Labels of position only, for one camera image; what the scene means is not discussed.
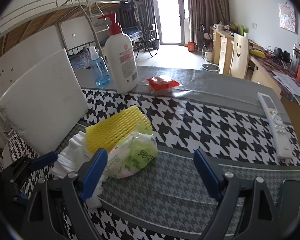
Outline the white foam sheets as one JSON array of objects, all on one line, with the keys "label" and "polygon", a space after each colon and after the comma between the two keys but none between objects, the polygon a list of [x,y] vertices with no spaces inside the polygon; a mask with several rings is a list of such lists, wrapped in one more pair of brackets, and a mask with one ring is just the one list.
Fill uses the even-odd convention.
[{"label": "white foam sheets", "polygon": [[[78,171],[85,162],[92,158],[92,156],[93,155],[87,150],[86,134],[79,131],[70,138],[68,146],[58,155],[58,159],[51,170],[52,174],[55,177],[62,179],[69,172]],[[107,178],[107,175],[103,172],[92,197],[85,201],[88,209],[102,206],[99,196],[103,192],[102,184]]]}]

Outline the yellow foam net sleeve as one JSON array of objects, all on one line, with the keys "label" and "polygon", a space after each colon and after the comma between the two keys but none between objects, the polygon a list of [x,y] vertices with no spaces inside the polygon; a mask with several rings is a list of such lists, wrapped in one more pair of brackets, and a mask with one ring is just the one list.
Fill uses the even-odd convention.
[{"label": "yellow foam net sleeve", "polygon": [[131,106],[113,116],[85,128],[85,143],[90,153],[99,148],[110,152],[113,147],[133,131],[151,132],[152,124],[138,106]]}]

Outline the green tissue packet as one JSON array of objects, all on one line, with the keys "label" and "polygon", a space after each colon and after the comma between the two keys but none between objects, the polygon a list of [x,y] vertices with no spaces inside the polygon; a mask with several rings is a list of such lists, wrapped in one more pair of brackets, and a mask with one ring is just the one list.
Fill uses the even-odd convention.
[{"label": "green tissue packet", "polygon": [[158,147],[152,130],[138,122],[136,128],[108,154],[106,174],[115,179],[130,177],[145,168],[157,155]]}]

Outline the houndstooth tablecloth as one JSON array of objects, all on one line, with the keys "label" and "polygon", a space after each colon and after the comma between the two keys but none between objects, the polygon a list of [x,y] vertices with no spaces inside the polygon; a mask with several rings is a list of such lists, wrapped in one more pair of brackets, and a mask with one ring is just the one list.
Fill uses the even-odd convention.
[{"label": "houndstooth tablecloth", "polygon": [[[240,178],[261,176],[274,202],[285,180],[300,183],[300,146],[290,119],[275,92],[265,86],[200,70],[139,67],[141,82],[128,94],[113,86],[96,88],[88,70],[76,75],[89,110],[58,146],[115,113],[138,106],[149,118],[158,156],[126,179],[107,179],[102,206],[89,211],[104,239],[197,239],[217,204],[209,197],[193,163],[201,148],[224,171]],[[181,88],[153,96],[143,80],[171,74]],[[279,159],[268,119],[257,93],[273,100],[289,137],[292,159]],[[290,189],[300,196],[300,186]]]}]

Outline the white remote control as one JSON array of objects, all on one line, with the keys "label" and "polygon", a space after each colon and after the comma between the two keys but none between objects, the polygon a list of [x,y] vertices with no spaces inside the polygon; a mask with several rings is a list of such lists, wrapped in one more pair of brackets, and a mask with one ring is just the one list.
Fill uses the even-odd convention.
[{"label": "white remote control", "polygon": [[283,123],[273,100],[269,95],[260,92],[257,93],[257,97],[268,119],[278,158],[292,159],[293,152],[286,132],[286,125]]}]

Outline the blue spray bottle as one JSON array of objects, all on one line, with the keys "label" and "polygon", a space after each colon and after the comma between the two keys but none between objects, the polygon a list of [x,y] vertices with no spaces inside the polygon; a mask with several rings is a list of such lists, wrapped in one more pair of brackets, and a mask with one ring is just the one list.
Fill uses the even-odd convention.
[{"label": "blue spray bottle", "polygon": [[90,53],[90,66],[95,73],[95,83],[98,87],[105,87],[111,83],[111,77],[104,59],[98,54],[95,46],[88,48]]}]

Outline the red snack packet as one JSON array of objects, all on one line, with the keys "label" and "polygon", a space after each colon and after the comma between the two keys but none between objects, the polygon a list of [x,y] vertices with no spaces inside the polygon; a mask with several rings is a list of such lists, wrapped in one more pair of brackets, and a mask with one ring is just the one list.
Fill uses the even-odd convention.
[{"label": "red snack packet", "polygon": [[143,81],[150,88],[152,95],[164,95],[179,88],[181,84],[169,75],[159,75]]}]

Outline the wooden smiley face chair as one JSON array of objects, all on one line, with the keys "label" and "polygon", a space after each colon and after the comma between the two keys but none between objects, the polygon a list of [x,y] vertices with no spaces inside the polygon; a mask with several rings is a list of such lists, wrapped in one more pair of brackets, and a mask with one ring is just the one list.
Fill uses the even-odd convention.
[{"label": "wooden smiley face chair", "polygon": [[230,75],[245,79],[249,62],[249,41],[246,37],[234,34],[234,45],[230,66]]}]

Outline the blue plaid quilt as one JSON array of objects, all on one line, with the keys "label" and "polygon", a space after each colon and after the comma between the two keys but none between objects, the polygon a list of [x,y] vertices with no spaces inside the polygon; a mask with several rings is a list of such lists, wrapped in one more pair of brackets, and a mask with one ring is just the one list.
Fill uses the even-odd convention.
[{"label": "blue plaid quilt", "polygon": [[87,48],[82,49],[75,55],[69,56],[73,70],[88,69],[90,67],[90,53]]}]

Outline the white papers on desk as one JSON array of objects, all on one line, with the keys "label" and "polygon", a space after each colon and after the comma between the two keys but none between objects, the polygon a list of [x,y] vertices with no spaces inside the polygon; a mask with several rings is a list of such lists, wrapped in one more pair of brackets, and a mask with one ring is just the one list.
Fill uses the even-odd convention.
[{"label": "white papers on desk", "polygon": [[281,83],[290,92],[290,94],[292,94],[292,97],[300,106],[300,84],[288,75],[274,70],[272,72],[274,73],[274,79],[279,81],[279,83]]}]

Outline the white lotion pump bottle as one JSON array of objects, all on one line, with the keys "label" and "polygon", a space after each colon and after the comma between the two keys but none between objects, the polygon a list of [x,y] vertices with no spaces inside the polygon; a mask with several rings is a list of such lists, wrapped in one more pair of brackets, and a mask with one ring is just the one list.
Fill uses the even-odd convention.
[{"label": "white lotion pump bottle", "polygon": [[108,63],[108,70],[119,94],[126,94],[138,84],[138,71],[130,37],[123,33],[116,14],[111,13],[99,17],[109,19],[109,38],[104,49]]}]

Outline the long wooden desk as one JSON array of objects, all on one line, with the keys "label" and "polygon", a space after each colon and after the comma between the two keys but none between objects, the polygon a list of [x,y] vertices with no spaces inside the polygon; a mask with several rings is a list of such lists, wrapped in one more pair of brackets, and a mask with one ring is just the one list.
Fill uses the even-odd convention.
[{"label": "long wooden desk", "polygon": [[[229,75],[234,37],[226,31],[217,30],[213,27],[210,28],[210,33],[213,39],[213,62],[219,65],[221,74]],[[249,64],[253,68],[250,80],[274,90],[294,126],[300,142],[300,105],[294,96],[279,81],[274,79],[273,71],[281,72],[282,68],[269,58],[261,59],[254,55],[250,55]]]}]

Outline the brown curtain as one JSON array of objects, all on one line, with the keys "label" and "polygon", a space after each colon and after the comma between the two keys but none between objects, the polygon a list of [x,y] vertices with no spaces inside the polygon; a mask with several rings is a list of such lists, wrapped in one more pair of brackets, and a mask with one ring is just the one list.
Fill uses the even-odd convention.
[{"label": "brown curtain", "polygon": [[146,30],[156,23],[153,0],[119,0],[119,22],[123,28]]},{"label": "brown curtain", "polygon": [[209,29],[215,23],[230,22],[229,0],[188,0],[190,16],[190,39],[198,43],[197,31],[204,26]]}]

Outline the right brown curtain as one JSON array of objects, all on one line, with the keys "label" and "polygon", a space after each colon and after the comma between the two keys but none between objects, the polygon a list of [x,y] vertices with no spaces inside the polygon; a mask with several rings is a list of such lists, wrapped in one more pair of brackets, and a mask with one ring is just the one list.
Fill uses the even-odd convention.
[{"label": "right brown curtain", "polygon": [[204,26],[209,29],[215,23],[230,22],[229,0],[188,0],[190,16],[190,39],[198,43],[197,31]]}]

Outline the pink cartoon wall poster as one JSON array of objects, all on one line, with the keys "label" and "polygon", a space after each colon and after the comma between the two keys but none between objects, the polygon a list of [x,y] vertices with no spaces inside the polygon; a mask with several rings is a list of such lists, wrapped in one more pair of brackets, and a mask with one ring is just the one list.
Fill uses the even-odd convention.
[{"label": "pink cartoon wall poster", "polygon": [[278,7],[280,28],[296,33],[296,16],[293,5],[279,3]]}]

